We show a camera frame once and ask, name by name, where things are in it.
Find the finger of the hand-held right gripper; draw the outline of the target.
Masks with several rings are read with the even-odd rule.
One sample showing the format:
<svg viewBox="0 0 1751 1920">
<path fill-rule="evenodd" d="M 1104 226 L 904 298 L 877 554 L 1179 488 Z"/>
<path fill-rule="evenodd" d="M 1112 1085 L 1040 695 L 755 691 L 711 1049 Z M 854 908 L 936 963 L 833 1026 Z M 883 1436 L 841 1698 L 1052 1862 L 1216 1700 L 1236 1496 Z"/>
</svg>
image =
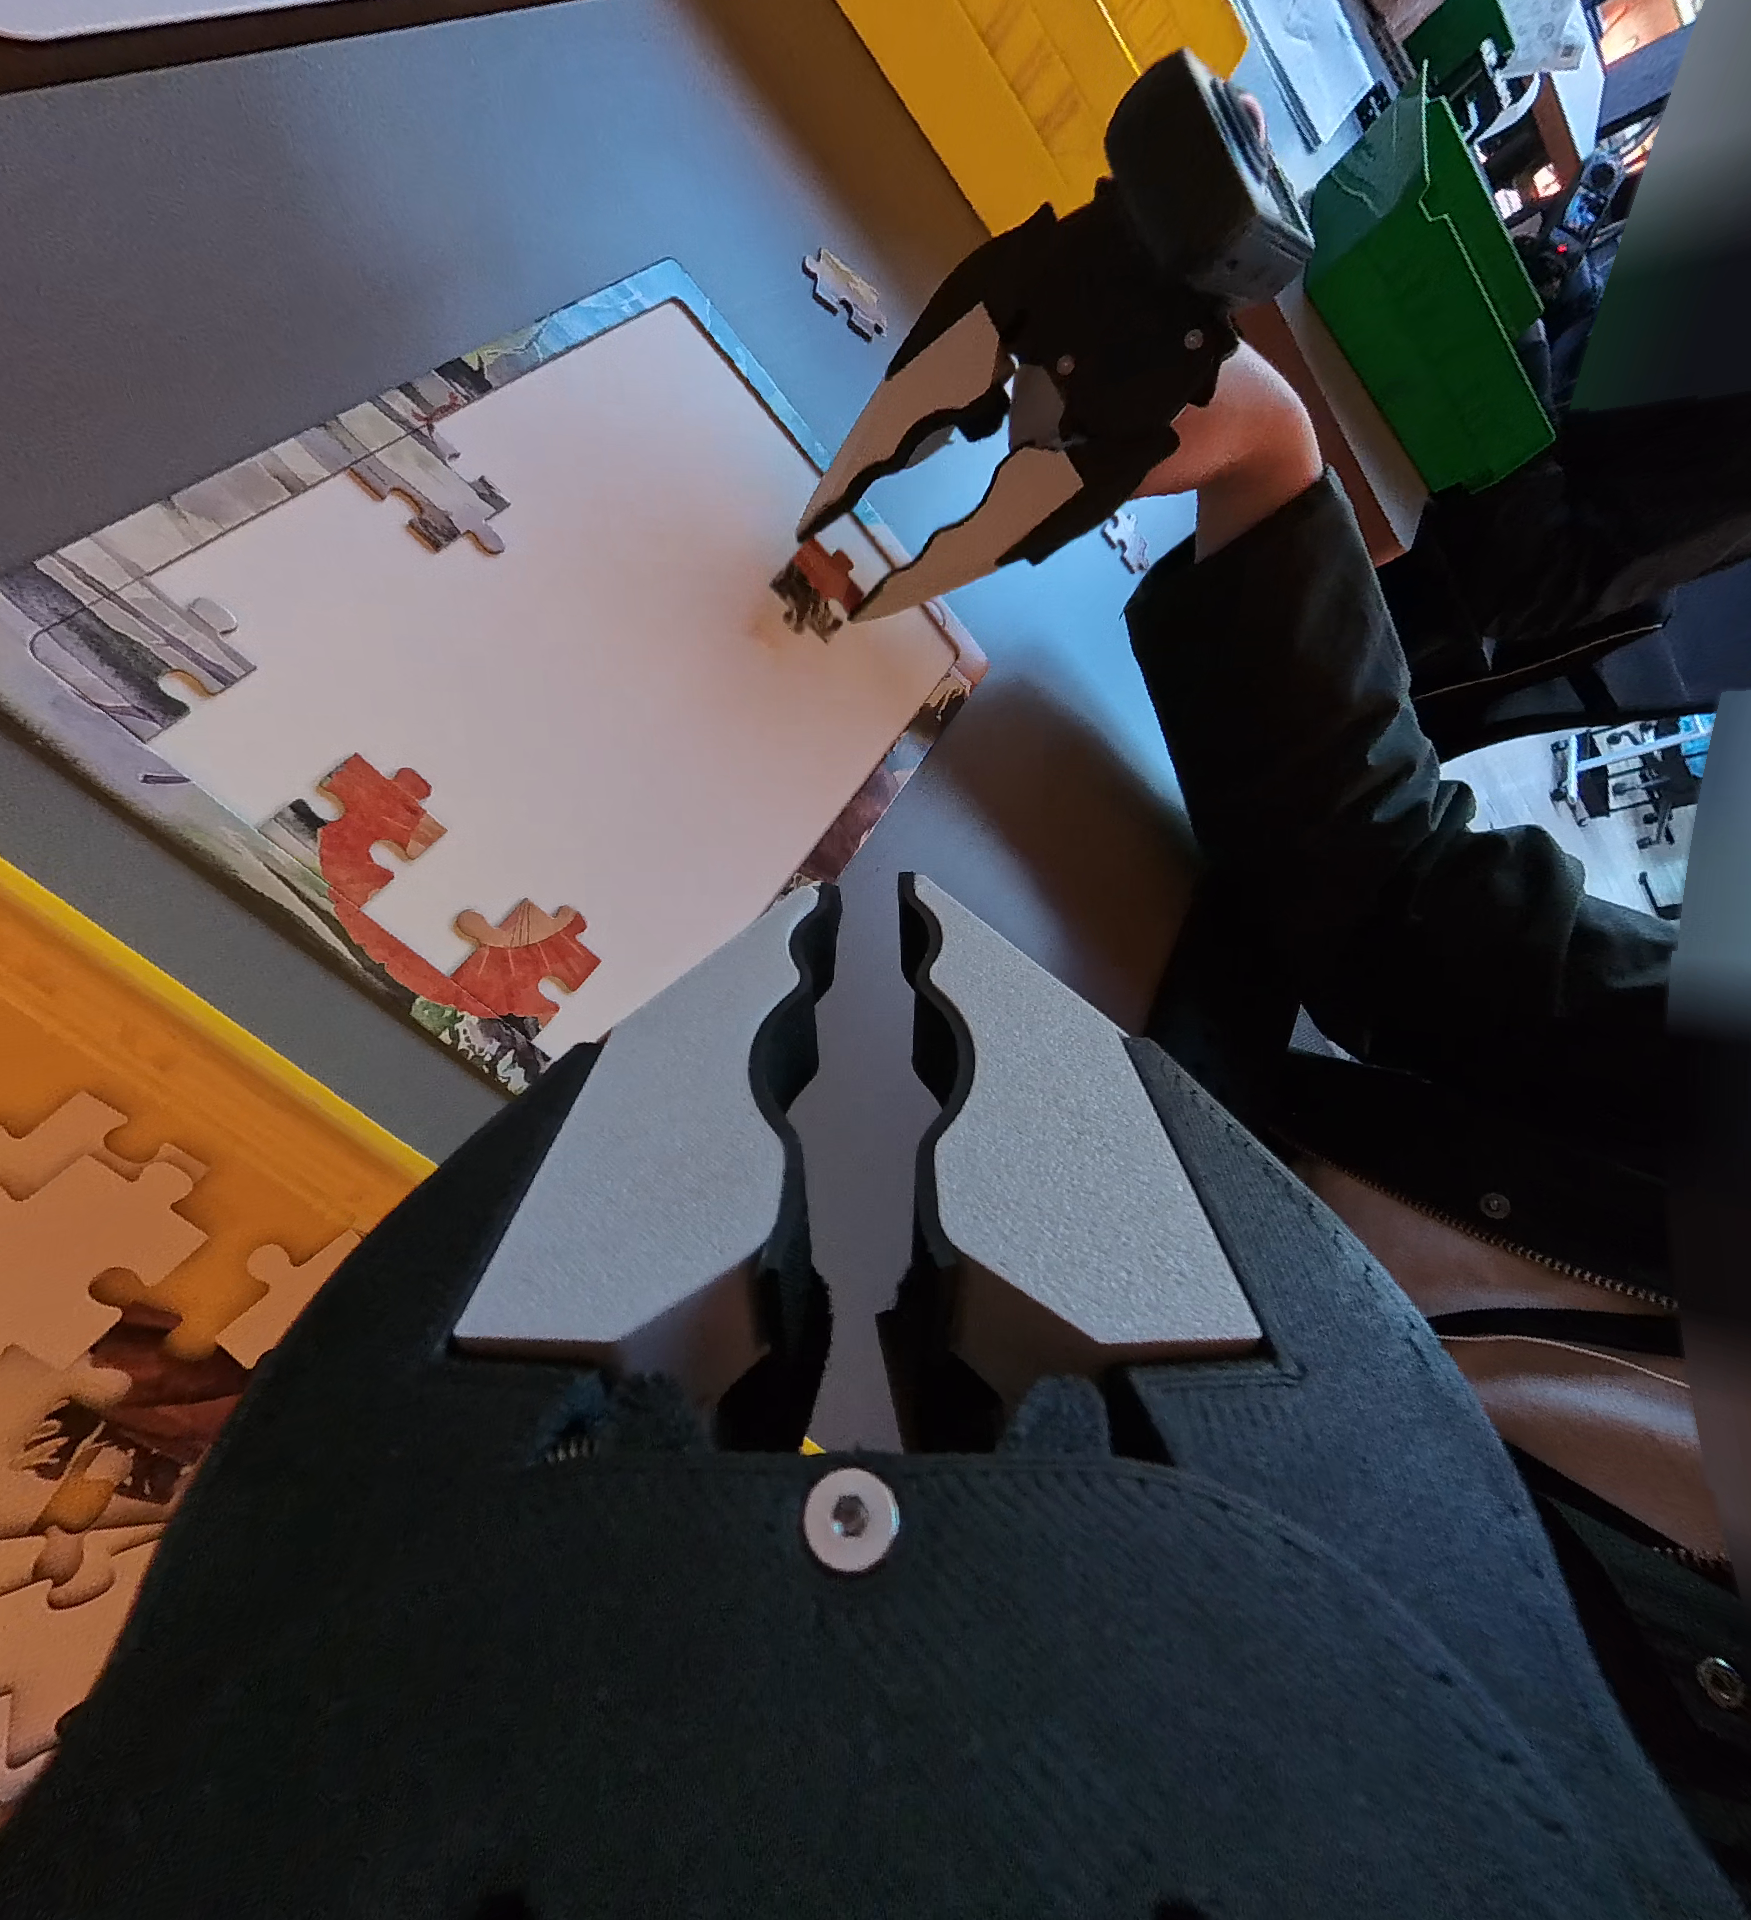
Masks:
<svg viewBox="0 0 1751 1920">
<path fill-rule="evenodd" d="M 927 458 L 937 436 L 993 436 L 1008 415 L 1011 381 L 999 327 L 977 303 L 875 388 L 817 485 L 796 542 L 852 512 L 877 481 Z"/>
<path fill-rule="evenodd" d="M 908 564 L 892 569 L 869 589 L 848 620 L 909 611 L 977 584 L 1080 491 L 1080 472 L 1067 451 L 1039 446 L 1011 451 L 978 507 L 937 529 Z"/>
</svg>

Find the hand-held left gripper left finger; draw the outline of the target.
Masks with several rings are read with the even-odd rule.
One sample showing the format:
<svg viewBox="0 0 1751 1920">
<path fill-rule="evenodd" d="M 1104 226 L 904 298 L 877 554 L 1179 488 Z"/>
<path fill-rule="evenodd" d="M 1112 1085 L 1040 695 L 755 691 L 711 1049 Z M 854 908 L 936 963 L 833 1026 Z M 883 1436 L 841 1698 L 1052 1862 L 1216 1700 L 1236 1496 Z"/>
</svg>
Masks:
<svg viewBox="0 0 1751 1920">
<path fill-rule="evenodd" d="M 811 1404 L 833 1316 L 795 1099 L 817 1071 L 839 892 L 795 888 L 606 1038 L 455 1326 L 482 1356 L 664 1374 L 760 1363 Z"/>
</svg>

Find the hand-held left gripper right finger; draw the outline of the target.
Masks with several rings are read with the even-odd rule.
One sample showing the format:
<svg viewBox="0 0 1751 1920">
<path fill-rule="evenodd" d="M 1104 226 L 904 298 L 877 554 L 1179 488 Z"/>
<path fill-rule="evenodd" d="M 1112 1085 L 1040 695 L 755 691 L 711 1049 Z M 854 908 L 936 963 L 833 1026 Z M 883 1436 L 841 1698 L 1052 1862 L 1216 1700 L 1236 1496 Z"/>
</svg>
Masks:
<svg viewBox="0 0 1751 1920">
<path fill-rule="evenodd" d="M 912 1070 L 934 1097 L 897 1408 L 1240 1360 L 1262 1331 L 1125 1033 L 922 873 L 897 881 Z"/>
</svg>

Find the red dark puzzle piece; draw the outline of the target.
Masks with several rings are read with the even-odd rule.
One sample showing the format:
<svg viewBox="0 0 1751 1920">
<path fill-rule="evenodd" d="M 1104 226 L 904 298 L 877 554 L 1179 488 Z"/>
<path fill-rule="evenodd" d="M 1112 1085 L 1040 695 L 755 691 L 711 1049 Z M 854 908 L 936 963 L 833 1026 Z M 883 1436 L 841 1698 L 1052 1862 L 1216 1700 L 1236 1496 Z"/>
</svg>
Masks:
<svg viewBox="0 0 1751 1920">
<path fill-rule="evenodd" d="M 782 610 L 786 628 L 806 632 L 821 642 L 828 642 L 866 599 L 848 554 L 814 539 L 804 540 L 772 577 L 770 594 Z"/>
</svg>

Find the red fan puzzle piece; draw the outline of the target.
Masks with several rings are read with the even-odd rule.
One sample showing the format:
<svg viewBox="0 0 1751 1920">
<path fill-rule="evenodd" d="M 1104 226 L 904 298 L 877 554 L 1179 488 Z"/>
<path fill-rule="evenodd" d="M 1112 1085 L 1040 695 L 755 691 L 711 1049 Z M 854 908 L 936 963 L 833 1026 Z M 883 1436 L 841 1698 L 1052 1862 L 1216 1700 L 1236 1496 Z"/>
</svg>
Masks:
<svg viewBox="0 0 1751 1920">
<path fill-rule="evenodd" d="M 559 1006 L 543 985 L 553 980 L 562 992 L 575 992 L 600 969 L 584 931 L 584 918 L 571 905 L 551 914 L 521 900 L 500 924 L 461 909 L 455 933 L 472 948 L 449 974 L 455 990 L 449 1005 L 479 1019 L 551 1021 Z"/>
</svg>

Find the puzzle frame board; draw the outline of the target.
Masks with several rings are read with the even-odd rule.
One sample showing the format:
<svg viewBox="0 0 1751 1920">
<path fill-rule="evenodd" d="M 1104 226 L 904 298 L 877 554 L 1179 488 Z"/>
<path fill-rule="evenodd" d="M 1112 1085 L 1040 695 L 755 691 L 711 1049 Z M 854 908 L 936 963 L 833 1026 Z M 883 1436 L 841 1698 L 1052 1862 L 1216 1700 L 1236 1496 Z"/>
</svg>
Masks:
<svg viewBox="0 0 1751 1920">
<path fill-rule="evenodd" d="M 434 552 L 350 462 L 424 436 L 509 508 Z M 509 1092 L 592 1041 L 790 886 L 837 880 L 986 661 L 942 603 L 785 626 L 821 447 L 674 260 L 455 355 L 0 577 L 0 708 L 149 829 Z M 203 697 L 94 611 L 215 603 L 255 673 Z M 348 757 L 430 781 L 446 834 L 354 908 L 318 866 Z M 521 901 L 600 969 L 551 1021 L 449 1005 Z"/>
</svg>

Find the red curved puzzle piece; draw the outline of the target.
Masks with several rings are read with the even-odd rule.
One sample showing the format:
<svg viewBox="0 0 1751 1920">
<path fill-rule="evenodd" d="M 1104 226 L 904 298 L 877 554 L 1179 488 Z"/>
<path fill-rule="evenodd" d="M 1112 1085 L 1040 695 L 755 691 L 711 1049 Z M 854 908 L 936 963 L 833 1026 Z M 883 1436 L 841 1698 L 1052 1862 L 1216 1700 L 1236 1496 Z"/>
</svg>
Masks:
<svg viewBox="0 0 1751 1920">
<path fill-rule="evenodd" d="M 318 781 L 318 790 L 338 806 L 316 838 L 320 873 L 331 894 L 354 908 L 365 908 L 392 881 L 392 872 L 372 857 L 376 846 L 413 860 L 446 834 L 426 809 L 430 781 L 412 768 L 387 777 L 353 755 Z"/>
</svg>

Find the person's right forearm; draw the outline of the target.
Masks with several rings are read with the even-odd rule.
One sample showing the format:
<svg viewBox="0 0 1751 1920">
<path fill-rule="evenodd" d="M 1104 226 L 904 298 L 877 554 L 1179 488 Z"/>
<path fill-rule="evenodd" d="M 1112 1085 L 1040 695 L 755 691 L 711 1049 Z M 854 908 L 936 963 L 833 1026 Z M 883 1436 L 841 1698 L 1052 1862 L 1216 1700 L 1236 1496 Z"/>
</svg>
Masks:
<svg viewBox="0 0 1751 1920">
<path fill-rule="evenodd" d="M 1666 1092 L 1673 931 L 1588 897 L 1546 831 L 1472 829 L 1336 481 L 1176 546 L 1128 632 L 1201 857 L 1148 1026 L 1182 1070 L 1246 1101 L 1307 1010 L 1363 1063 L 1492 1097 Z"/>
</svg>

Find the person's right hand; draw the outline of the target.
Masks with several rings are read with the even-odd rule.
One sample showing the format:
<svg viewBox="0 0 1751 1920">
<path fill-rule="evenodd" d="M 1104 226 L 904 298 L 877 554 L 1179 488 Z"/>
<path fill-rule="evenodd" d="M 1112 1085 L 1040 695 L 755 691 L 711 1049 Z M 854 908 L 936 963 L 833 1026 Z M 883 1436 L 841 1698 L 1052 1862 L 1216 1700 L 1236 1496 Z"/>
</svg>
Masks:
<svg viewBox="0 0 1751 1920">
<path fill-rule="evenodd" d="M 1254 350 L 1238 347 L 1220 368 L 1206 404 L 1170 424 L 1173 446 L 1150 468 L 1133 499 L 1194 492 L 1224 519 L 1254 524 L 1315 485 L 1324 470 L 1305 406 Z"/>
</svg>

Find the pale grey puzzle piece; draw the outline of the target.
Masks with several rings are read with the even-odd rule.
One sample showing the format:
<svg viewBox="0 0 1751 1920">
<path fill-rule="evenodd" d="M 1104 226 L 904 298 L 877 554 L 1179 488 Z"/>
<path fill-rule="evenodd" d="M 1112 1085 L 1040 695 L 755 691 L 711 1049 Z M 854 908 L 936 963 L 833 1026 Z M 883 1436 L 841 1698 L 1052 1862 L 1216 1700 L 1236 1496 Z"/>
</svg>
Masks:
<svg viewBox="0 0 1751 1920">
<path fill-rule="evenodd" d="M 814 300 L 837 312 L 860 340 L 872 344 L 887 330 L 880 291 L 837 253 L 817 248 L 803 257 L 800 267 L 813 282 Z"/>
</svg>

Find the green plastic bin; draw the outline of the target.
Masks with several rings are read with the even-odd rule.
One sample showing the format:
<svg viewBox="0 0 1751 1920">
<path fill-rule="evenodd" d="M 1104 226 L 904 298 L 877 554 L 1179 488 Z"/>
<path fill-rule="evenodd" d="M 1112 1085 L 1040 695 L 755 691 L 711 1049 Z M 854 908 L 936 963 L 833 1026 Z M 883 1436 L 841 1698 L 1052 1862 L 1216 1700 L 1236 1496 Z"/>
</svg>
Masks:
<svg viewBox="0 0 1751 1920">
<path fill-rule="evenodd" d="M 1442 96 L 1395 96 L 1310 220 L 1307 297 L 1433 492 L 1480 492 L 1551 443 L 1515 352 L 1542 303 Z"/>
</svg>

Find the small green box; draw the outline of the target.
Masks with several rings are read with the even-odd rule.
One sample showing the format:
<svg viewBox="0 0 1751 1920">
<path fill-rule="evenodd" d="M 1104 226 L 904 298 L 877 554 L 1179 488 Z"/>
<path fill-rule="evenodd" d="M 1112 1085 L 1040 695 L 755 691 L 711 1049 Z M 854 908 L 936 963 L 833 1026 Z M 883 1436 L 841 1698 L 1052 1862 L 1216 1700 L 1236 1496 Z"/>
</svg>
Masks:
<svg viewBox="0 0 1751 1920">
<path fill-rule="evenodd" d="M 1515 37 L 1503 3 L 1440 3 L 1404 41 L 1411 68 L 1433 79 L 1472 63 L 1495 68 L 1510 59 Z"/>
</svg>

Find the grey brown puzzle piece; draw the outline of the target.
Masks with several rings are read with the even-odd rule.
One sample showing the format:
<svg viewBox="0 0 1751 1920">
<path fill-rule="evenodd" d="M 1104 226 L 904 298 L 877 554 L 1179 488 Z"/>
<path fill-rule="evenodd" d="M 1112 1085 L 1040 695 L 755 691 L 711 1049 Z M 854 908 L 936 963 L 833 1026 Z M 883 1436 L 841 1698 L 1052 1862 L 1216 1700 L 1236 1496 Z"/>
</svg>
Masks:
<svg viewBox="0 0 1751 1920">
<path fill-rule="evenodd" d="M 408 500 L 408 532 L 430 551 L 444 552 L 455 540 L 472 540 L 491 556 L 506 551 L 495 526 L 506 499 L 484 477 L 460 477 L 428 438 L 403 434 L 350 462 L 348 472 L 376 499 Z"/>
</svg>

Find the white wheeled rack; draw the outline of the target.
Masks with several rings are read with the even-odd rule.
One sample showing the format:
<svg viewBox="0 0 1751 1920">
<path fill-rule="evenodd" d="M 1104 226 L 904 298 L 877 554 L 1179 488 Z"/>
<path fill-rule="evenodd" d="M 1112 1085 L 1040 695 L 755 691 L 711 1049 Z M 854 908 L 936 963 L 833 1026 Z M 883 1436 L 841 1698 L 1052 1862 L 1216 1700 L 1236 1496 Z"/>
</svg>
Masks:
<svg viewBox="0 0 1751 1920">
<path fill-rule="evenodd" d="M 1607 896 L 1668 924 L 1680 918 L 1713 728 L 1703 713 L 1551 742 L 1551 803 L 1596 860 Z"/>
</svg>

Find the grey striped puzzle piece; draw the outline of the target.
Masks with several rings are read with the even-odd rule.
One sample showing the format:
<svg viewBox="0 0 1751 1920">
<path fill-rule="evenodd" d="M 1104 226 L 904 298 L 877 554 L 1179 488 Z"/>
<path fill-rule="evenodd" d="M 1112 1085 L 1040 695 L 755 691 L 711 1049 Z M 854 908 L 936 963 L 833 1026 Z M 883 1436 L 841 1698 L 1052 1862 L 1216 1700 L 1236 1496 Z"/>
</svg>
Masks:
<svg viewBox="0 0 1751 1920">
<path fill-rule="evenodd" d="M 159 661 L 158 679 L 178 675 L 202 697 L 213 697 L 255 673 L 255 663 L 231 645 L 234 628 L 215 603 L 210 613 L 200 613 L 152 584 L 134 584 L 105 595 L 94 611 Z"/>
</svg>

